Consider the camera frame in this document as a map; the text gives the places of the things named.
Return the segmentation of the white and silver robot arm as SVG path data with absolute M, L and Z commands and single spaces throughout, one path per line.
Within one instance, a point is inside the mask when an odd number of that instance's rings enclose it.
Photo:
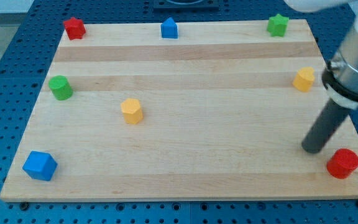
M 349 113 L 358 109 L 358 13 L 321 78 L 329 100 L 301 142 L 312 154 L 319 153 Z

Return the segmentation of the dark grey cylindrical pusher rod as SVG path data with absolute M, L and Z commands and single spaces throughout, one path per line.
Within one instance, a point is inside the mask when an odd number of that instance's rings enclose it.
M 349 112 L 349 108 L 340 106 L 332 99 L 328 100 L 302 140 L 302 148 L 310 154 L 319 153 L 348 117 Z

